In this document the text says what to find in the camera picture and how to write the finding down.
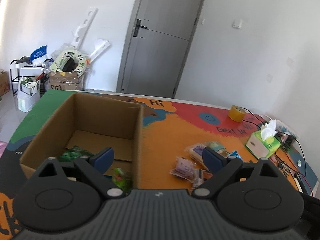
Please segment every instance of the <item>smiley face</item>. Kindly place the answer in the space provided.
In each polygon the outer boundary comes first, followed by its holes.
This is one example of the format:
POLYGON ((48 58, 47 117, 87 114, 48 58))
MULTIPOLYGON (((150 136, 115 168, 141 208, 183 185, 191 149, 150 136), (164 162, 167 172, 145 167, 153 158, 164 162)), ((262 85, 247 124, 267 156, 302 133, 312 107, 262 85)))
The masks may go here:
POLYGON ((207 122, 208 124, 212 124, 212 125, 219 125, 220 124, 220 120, 215 117, 213 114, 209 114, 209 113, 200 113, 199 117, 207 122))

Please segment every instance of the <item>floor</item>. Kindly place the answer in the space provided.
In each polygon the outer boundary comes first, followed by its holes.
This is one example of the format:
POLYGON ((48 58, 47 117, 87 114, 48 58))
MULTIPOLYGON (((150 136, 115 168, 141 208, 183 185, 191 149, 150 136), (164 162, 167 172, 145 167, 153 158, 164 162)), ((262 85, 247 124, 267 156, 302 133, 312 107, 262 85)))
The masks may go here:
POLYGON ((27 114, 18 110, 17 97, 11 91, 4 94, 0 102, 0 141, 8 143, 27 114))

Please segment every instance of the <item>door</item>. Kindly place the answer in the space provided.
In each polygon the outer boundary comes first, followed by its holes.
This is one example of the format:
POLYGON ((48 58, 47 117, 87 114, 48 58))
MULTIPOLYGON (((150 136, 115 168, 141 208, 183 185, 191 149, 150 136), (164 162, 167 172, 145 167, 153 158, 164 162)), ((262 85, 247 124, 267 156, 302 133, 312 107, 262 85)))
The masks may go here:
POLYGON ((202 0, 141 0, 122 93, 172 97, 202 0))

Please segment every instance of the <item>green tissue box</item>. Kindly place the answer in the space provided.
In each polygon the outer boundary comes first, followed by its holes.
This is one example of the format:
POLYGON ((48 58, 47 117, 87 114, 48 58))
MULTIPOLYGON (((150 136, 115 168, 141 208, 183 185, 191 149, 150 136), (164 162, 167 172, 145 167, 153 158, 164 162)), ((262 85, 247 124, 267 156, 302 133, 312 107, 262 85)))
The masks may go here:
POLYGON ((261 131, 252 133, 245 147, 257 158, 269 158, 281 146, 275 137, 270 137, 266 141, 262 141, 261 131))

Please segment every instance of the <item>taped cardboard box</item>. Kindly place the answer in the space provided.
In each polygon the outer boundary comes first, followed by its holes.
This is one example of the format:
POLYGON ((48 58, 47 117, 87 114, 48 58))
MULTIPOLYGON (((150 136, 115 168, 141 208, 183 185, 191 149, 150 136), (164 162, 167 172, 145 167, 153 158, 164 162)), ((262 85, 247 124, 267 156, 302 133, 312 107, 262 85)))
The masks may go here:
POLYGON ((112 147, 113 168, 130 172, 133 186, 139 187, 143 107, 140 104, 89 95, 72 94, 44 124, 28 145, 20 165, 27 178, 48 157, 61 156, 66 148, 78 145, 97 154, 112 147))
POLYGON ((50 88, 55 90, 83 90, 82 75, 78 78, 77 71, 73 72, 50 72, 50 88))
POLYGON ((0 72, 0 96, 9 91, 8 74, 5 71, 0 72))

